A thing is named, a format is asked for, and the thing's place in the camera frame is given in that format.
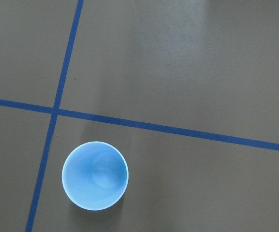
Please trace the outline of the light blue cup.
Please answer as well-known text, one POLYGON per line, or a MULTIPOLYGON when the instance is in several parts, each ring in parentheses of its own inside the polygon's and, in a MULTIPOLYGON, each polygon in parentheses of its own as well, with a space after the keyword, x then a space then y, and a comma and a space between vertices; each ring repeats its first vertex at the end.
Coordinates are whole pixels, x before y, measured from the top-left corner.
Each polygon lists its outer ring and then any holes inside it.
POLYGON ((114 146, 93 141, 78 146, 68 155, 61 179, 71 202, 85 210, 100 211, 122 198, 129 181, 129 169, 114 146))

